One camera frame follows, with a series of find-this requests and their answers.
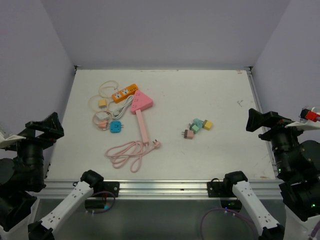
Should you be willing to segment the brown-pink plug block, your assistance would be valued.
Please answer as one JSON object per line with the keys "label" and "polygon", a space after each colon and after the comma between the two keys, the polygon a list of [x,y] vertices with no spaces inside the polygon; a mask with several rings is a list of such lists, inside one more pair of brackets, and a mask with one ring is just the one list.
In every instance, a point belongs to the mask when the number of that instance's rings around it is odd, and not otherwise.
{"label": "brown-pink plug block", "polygon": [[192,140],[194,138],[194,131],[190,129],[185,129],[182,133],[185,139]]}

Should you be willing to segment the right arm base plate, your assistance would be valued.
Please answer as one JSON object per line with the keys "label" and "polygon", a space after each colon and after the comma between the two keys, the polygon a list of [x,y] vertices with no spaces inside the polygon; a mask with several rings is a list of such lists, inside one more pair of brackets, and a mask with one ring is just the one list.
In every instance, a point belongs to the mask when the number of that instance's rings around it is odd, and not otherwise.
{"label": "right arm base plate", "polygon": [[233,185],[238,184],[240,181],[223,180],[219,181],[213,178],[206,183],[207,195],[209,198],[235,198],[232,188]]}

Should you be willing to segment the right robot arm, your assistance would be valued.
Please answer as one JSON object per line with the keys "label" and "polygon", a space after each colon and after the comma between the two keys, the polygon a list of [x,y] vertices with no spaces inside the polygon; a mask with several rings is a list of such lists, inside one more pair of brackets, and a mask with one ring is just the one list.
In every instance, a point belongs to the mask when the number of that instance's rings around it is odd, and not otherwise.
{"label": "right robot arm", "polygon": [[298,140],[305,131],[319,130],[320,109],[303,108],[299,117],[299,121],[293,121],[277,112],[261,113],[251,108],[246,125],[248,132],[268,128],[258,137],[271,143],[277,177],[283,181],[279,188],[285,205],[285,226],[267,211],[242,171],[227,173],[223,179],[223,192],[240,200],[260,240],[320,238],[320,144]]}

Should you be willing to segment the long pink power strip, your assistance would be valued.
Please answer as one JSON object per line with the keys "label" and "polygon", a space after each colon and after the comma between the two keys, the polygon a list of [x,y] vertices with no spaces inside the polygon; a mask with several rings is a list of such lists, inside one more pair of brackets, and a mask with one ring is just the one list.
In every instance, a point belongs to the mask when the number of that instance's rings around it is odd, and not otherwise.
{"label": "long pink power strip", "polygon": [[142,111],[140,109],[138,109],[135,111],[135,113],[136,113],[139,129],[140,129],[142,143],[146,146],[149,144],[149,137],[148,137],[148,132],[147,132],[147,128],[145,125],[145,121],[144,121],[144,118],[142,115]]}

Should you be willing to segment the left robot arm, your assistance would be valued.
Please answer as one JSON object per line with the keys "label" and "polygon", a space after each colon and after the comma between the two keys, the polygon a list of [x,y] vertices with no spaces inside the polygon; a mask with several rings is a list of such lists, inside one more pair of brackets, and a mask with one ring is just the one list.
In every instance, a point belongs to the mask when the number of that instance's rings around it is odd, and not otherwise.
{"label": "left robot arm", "polygon": [[65,135],[57,112],[30,121],[18,134],[0,127],[0,148],[16,157],[0,160],[0,238],[55,240],[66,220],[91,196],[104,190],[104,178],[85,171],[68,186],[66,180],[47,180],[44,150]]}

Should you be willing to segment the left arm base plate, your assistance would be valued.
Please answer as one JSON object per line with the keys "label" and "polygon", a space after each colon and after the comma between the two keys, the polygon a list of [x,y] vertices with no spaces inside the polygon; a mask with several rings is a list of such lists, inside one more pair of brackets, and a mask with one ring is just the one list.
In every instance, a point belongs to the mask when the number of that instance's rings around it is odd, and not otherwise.
{"label": "left arm base plate", "polygon": [[103,191],[110,192],[117,198],[120,191],[120,183],[118,181],[104,181],[94,192],[98,193]]}

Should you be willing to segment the pink triangular power strip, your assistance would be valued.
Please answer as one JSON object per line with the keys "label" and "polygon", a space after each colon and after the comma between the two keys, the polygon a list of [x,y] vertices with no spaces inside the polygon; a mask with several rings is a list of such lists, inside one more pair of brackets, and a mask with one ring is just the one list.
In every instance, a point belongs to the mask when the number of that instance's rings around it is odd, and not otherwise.
{"label": "pink triangular power strip", "polygon": [[130,112],[135,115],[137,110],[146,110],[152,107],[153,104],[154,102],[149,96],[147,96],[140,90],[136,90],[133,95]]}

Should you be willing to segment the blue square adapter plug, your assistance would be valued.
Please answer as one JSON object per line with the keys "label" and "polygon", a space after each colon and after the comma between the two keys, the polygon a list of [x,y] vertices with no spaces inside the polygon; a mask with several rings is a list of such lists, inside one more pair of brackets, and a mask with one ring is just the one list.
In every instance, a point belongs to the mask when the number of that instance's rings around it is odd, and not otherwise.
{"label": "blue square adapter plug", "polygon": [[109,124],[109,130],[113,134],[120,133],[122,130],[123,124],[119,120],[113,120]]}

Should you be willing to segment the pink charger plug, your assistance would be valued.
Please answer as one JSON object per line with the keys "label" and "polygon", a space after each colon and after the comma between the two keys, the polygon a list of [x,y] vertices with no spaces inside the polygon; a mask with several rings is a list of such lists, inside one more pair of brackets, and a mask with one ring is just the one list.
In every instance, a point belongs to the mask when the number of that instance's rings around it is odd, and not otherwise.
{"label": "pink charger plug", "polygon": [[100,122],[97,124],[97,127],[98,127],[99,129],[106,130],[106,129],[108,128],[108,121],[107,121],[107,120],[100,121]]}

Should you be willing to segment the orange power strip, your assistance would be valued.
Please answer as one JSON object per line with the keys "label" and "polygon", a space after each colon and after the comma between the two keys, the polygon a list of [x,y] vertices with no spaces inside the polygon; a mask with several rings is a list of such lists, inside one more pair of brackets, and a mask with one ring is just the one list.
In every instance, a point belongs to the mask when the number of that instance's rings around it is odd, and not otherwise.
{"label": "orange power strip", "polygon": [[138,86],[134,83],[129,85],[122,90],[117,91],[111,97],[114,103],[122,102],[123,100],[127,99],[129,96],[134,95],[135,92],[138,90]]}

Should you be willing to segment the teal plug block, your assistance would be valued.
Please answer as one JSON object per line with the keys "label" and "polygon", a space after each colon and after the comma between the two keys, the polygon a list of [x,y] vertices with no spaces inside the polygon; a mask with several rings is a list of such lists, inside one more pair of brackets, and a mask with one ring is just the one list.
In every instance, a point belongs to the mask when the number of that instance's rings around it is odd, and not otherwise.
{"label": "teal plug block", "polygon": [[198,128],[203,128],[203,121],[198,119],[198,118],[194,118],[193,119],[193,123],[198,127]]}

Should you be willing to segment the yellow plug block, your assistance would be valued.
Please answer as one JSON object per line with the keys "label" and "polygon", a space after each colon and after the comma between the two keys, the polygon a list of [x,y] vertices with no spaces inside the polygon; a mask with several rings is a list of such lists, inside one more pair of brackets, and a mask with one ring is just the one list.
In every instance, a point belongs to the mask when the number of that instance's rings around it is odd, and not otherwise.
{"label": "yellow plug block", "polygon": [[205,130],[210,130],[213,126],[213,123],[209,120],[205,120],[202,122],[202,127],[205,129]]}

